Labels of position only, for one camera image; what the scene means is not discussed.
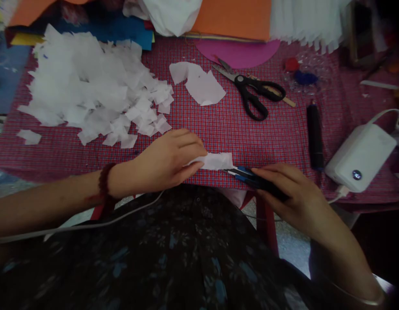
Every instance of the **hand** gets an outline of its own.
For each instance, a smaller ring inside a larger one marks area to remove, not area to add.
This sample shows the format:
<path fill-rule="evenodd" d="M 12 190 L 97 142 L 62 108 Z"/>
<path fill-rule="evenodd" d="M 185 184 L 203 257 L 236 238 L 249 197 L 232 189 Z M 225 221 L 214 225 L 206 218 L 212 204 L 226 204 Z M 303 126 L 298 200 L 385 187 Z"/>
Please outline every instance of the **hand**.
<path fill-rule="evenodd" d="M 193 176 L 204 163 L 185 165 L 207 154 L 201 139 L 188 129 L 169 131 L 134 160 L 112 168 L 108 181 L 110 194 L 123 198 L 177 186 Z"/>
<path fill-rule="evenodd" d="M 284 221 L 323 246 L 341 247 L 349 228 L 327 203 L 320 189 L 296 167 L 274 164 L 253 168 L 258 176 L 273 182 L 290 199 L 282 203 L 273 195 L 257 190 L 259 195 Z"/>

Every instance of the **blue paper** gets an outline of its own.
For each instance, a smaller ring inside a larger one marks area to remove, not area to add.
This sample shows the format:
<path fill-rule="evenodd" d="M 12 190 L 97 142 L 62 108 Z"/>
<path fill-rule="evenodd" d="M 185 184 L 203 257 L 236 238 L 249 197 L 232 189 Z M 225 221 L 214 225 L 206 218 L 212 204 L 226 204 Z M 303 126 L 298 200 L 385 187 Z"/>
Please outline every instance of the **blue paper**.
<path fill-rule="evenodd" d="M 0 114 L 8 114 L 22 77 L 31 46 L 7 48 L 4 33 L 0 33 Z"/>
<path fill-rule="evenodd" d="M 89 24 L 79 27 L 68 24 L 61 19 L 54 28 L 60 32 L 90 32 L 99 41 L 107 42 L 131 39 L 142 46 L 143 50 L 152 49 L 152 30 L 146 30 L 143 20 L 137 17 L 125 17 L 122 12 L 111 13 L 103 20 L 91 20 Z"/>

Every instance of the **black scissors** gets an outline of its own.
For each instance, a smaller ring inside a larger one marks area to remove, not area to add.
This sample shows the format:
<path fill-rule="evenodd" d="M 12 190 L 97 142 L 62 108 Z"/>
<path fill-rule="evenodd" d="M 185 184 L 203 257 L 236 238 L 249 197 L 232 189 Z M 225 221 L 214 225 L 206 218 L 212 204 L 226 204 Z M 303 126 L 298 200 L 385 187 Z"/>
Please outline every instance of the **black scissors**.
<path fill-rule="evenodd" d="M 262 95 L 262 96 L 270 99 L 271 101 L 278 102 L 285 98 L 286 91 L 279 84 L 270 82 L 270 81 L 253 80 L 249 77 L 245 77 L 244 75 L 235 73 L 233 71 L 233 69 L 223 60 L 218 59 L 218 61 L 223 65 L 223 67 L 227 71 L 225 71 L 224 69 L 217 67 L 215 65 L 212 65 L 212 66 L 214 67 L 215 70 L 217 70 L 222 75 L 224 75 L 225 77 L 227 77 L 228 79 L 230 79 L 234 82 L 234 85 L 237 87 L 237 89 L 239 90 L 239 92 L 241 94 L 241 97 L 243 98 L 244 108 L 245 108 L 247 114 L 252 119 L 254 119 L 256 121 L 265 120 L 268 116 L 268 110 L 264 105 L 262 105 L 262 103 L 260 102 L 260 100 L 258 99 L 257 96 L 251 94 L 247 90 L 247 85 L 254 88 L 259 95 Z M 281 96 L 278 96 L 275 93 L 265 89 L 264 86 L 270 86 L 272 88 L 277 89 L 281 93 Z M 257 117 L 251 112 L 249 102 L 257 109 L 257 111 L 260 112 L 261 117 Z"/>

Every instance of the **fingers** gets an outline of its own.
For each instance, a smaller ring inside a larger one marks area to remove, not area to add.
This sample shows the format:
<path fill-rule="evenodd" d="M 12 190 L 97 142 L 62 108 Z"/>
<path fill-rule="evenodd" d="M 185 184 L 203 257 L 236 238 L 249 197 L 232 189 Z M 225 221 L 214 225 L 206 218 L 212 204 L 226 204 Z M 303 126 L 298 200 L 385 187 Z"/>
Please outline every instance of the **fingers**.
<path fill-rule="evenodd" d="M 186 179 L 192 177 L 203 165 L 204 163 L 202 161 L 196 161 L 186 167 L 183 167 L 182 170 L 175 175 L 177 183 L 181 184 Z"/>
<path fill-rule="evenodd" d="M 273 182 L 275 186 L 277 186 L 283 193 L 290 197 L 293 197 L 298 191 L 299 185 L 281 173 L 257 168 L 252 168 L 251 171 L 257 174 L 259 177 Z"/>
<path fill-rule="evenodd" d="M 176 138 L 176 143 L 177 146 L 180 148 L 193 143 L 198 143 L 203 146 L 203 142 L 201 141 L 201 139 L 194 133 L 187 133 L 185 135 L 179 136 L 178 138 Z"/>
<path fill-rule="evenodd" d="M 207 150 L 198 143 L 184 146 L 179 149 L 179 152 L 179 159 L 181 160 L 181 164 L 189 163 L 191 160 L 194 160 L 197 157 L 206 156 L 208 154 Z"/>
<path fill-rule="evenodd" d="M 183 135 L 185 135 L 187 133 L 190 133 L 190 131 L 187 128 L 181 128 L 181 129 L 173 130 L 173 131 L 170 132 L 170 134 L 173 137 L 183 136 Z"/>
<path fill-rule="evenodd" d="M 276 163 L 272 165 L 265 166 L 261 168 L 263 170 L 279 172 L 296 183 L 302 183 L 307 180 L 306 176 L 301 172 L 301 170 L 295 166 L 285 163 Z"/>
<path fill-rule="evenodd" d="M 281 203 L 281 201 L 275 198 L 272 194 L 269 194 L 262 189 L 258 189 L 257 193 L 270 205 L 270 207 L 275 213 L 277 213 L 278 216 L 280 216 L 283 220 L 284 217 L 287 218 L 288 206 Z"/>

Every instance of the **blue-handled scissors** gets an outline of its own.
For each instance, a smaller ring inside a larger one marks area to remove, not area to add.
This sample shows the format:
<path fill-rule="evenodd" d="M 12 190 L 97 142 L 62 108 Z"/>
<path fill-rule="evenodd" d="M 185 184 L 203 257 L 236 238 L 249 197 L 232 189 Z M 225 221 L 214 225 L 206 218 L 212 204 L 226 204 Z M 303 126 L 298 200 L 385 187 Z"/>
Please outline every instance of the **blue-handled scissors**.
<path fill-rule="evenodd" d="M 250 169 L 238 166 L 233 169 L 224 169 L 224 171 L 228 172 L 235 176 L 235 178 L 241 182 L 244 182 L 248 186 L 254 189 L 262 189 L 266 192 L 272 194 L 281 202 L 288 200 L 290 197 L 284 194 L 277 186 L 275 186 L 272 182 L 267 181 L 258 175 L 254 174 Z"/>

